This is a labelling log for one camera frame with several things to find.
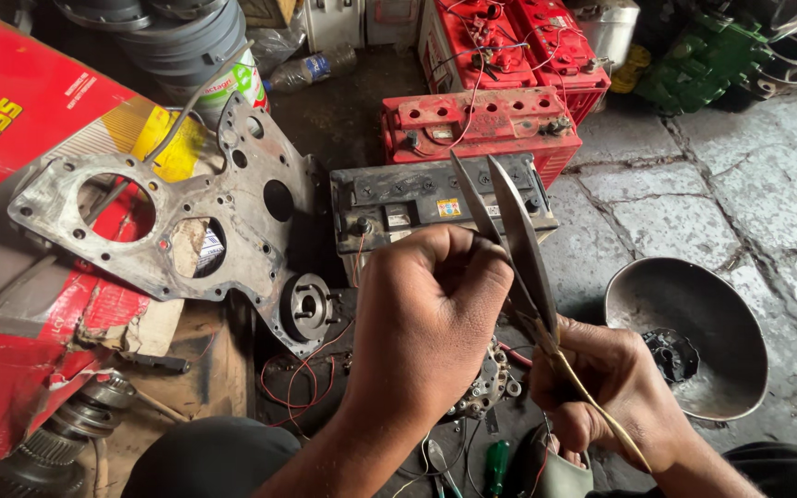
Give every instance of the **plastic bottle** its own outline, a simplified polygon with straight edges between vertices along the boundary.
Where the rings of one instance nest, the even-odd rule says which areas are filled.
[[[342,43],[305,59],[279,65],[263,86],[267,91],[293,93],[327,78],[349,74],[355,69],[355,62],[355,51],[348,43]]]

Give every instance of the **green machine part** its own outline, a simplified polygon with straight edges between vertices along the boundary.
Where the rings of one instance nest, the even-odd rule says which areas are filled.
[[[722,14],[698,12],[670,51],[648,67],[634,92],[666,115],[699,111],[771,59],[760,28],[754,23],[748,30]]]

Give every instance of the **scissor blade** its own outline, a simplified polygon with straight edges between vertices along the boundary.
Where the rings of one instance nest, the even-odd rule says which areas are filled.
[[[494,221],[488,214],[488,209],[484,207],[484,199],[478,194],[478,190],[472,184],[470,174],[460,164],[457,154],[453,153],[453,151],[451,151],[451,164],[454,168],[454,174],[457,175],[459,190],[463,192],[463,198],[466,199],[466,206],[470,210],[472,220],[476,222],[478,233],[497,245],[503,245],[500,240],[500,232],[497,231],[497,226],[494,225]]]
[[[500,232],[497,231],[497,226],[494,225],[494,221],[488,214],[487,208],[484,207],[484,199],[478,194],[478,190],[476,190],[476,187],[472,184],[470,175],[466,172],[466,169],[463,168],[463,165],[460,164],[459,159],[457,159],[453,151],[451,151],[451,164],[453,164],[454,173],[457,174],[459,189],[463,193],[463,198],[466,199],[466,205],[470,210],[473,221],[476,222],[478,233],[502,247],[503,250],[506,251],[506,254],[509,255],[509,251],[506,250],[506,245],[500,237]],[[512,287],[509,288],[509,300],[512,301],[516,311],[532,318],[536,317],[537,309],[534,308],[528,291],[524,288],[523,282],[518,277],[518,270],[515,269],[515,264],[512,262],[511,255],[509,258],[509,266],[513,268],[513,272],[515,273],[515,280],[513,280]],[[532,339],[538,340],[537,334],[533,330],[527,332]]]
[[[513,181],[496,159],[488,155],[488,168],[491,170],[494,195],[500,206],[500,218],[506,231],[506,244],[515,264],[516,278],[521,278],[532,305],[543,320],[543,325],[555,344],[558,344],[558,326],[555,318],[555,301],[549,287],[549,277],[543,266],[543,257],[534,226]]]

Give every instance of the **black cable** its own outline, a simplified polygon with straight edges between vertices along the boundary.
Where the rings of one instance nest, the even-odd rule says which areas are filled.
[[[217,78],[219,78],[220,75],[222,74],[224,67],[232,68],[232,66],[236,63],[236,61],[253,44],[254,44],[254,40],[250,40],[245,45],[243,45],[241,48],[239,48],[239,50],[236,51],[236,53],[233,54],[232,57],[230,57],[229,59],[224,61],[222,65],[220,65],[220,67],[217,69],[217,71],[211,76],[211,78],[208,79],[207,82],[202,83],[202,85],[198,87],[198,89],[192,94],[192,96],[190,96],[190,100],[187,101],[186,106],[183,107],[183,109],[180,112],[180,115],[177,116],[177,119],[174,121],[174,123],[172,124],[171,128],[168,130],[168,133],[167,133],[167,135],[165,135],[165,138],[163,138],[162,141],[159,142],[159,145],[157,145],[156,148],[153,149],[152,152],[149,153],[143,159],[143,164],[146,164],[146,165],[152,164],[153,160],[155,160],[157,157],[159,157],[159,154],[161,154],[162,151],[164,151],[165,148],[168,147],[171,144],[171,141],[173,140],[174,136],[177,135],[177,130],[180,130],[181,125],[183,125],[183,120],[186,119],[187,115],[190,114],[190,111],[192,111],[193,106],[198,101],[198,98],[200,96],[202,96],[202,93],[205,91],[205,89],[207,89],[212,84],[214,84],[214,82],[217,80]],[[106,194],[105,198],[101,199],[99,202],[96,202],[91,207],[91,210],[89,211],[88,215],[83,218],[85,223],[90,225],[91,222],[96,220],[97,216],[99,216],[102,212],[104,212],[104,210],[108,206],[110,206],[110,204],[112,204],[113,201],[116,198],[118,198],[118,196],[123,191],[125,191],[125,189],[128,187],[129,184],[131,184],[131,183],[128,182],[128,181],[121,182],[117,186],[113,187],[113,189],[110,190],[110,192]],[[30,266],[29,268],[24,270],[23,273],[21,273],[20,275],[15,277],[14,280],[12,280],[10,284],[6,285],[6,287],[4,289],[1,289],[0,290],[0,309],[2,309],[2,306],[4,306],[6,304],[6,302],[8,302],[8,300],[12,297],[12,295],[17,290],[19,290],[24,285],[26,285],[30,280],[36,278],[40,273],[42,273],[42,271],[45,268],[53,265],[54,261],[56,261],[57,258],[58,258],[57,255],[47,255],[47,256],[45,256],[44,258],[42,258],[39,261],[37,261],[36,264],[34,264],[33,266]]]
[[[415,476],[414,477],[415,480],[418,480],[419,478],[421,478],[423,476],[433,477],[433,476],[440,476],[442,474],[447,473],[449,470],[451,470],[454,467],[454,465],[456,465],[459,462],[459,458],[463,455],[463,448],[466,447],[466,432],[467,432],[467,424],[463,424],[463,430],[462,430],[463,435],[461,436],[460,441],[459,441],[459,450],[457,451],[457,456],[453,459],[453,462],[451,462],[451,464],[448,465],[447,469],[442,470],[440,472],[424,472],[422,474],[418,474],[418,473],[412,472],[411,470],[407,470],[407,469],[405,469],[402,466],[399,466],[398,469],[402,470],[402,471],[404,471],[404,472],[406,472],[408,474],[411,474],[412,476]]]
[[[472,488],[476,491],[481,498],[484,498],[484,495],[481,491],[478,490],[478,486],[476,486],[476,481],[472,480],[472,474],[470,474],[470,449],[472,447],[473,441],[476,440],[476,433],[478,433],[478,428],[482,425],[482,421],[479,420],[478,424],[476,424],[476,428],[472,431],[472,436],[470,436],[470,444],[466,447],[466,450],[463,452],[466,454],[466,461],[464,462],[464,466],[466,467],[466,477],[470,480],[470,484]]]

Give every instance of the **bowl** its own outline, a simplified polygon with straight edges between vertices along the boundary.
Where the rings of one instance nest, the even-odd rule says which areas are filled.
[[[630,263],[607,285],[605,319],[646,334],[671,329],[700,355],[697,373],[670,389],[688,415],[726,422],[755,411],[768,388],[761,327],[736,290],[688,261],[651,257]]]

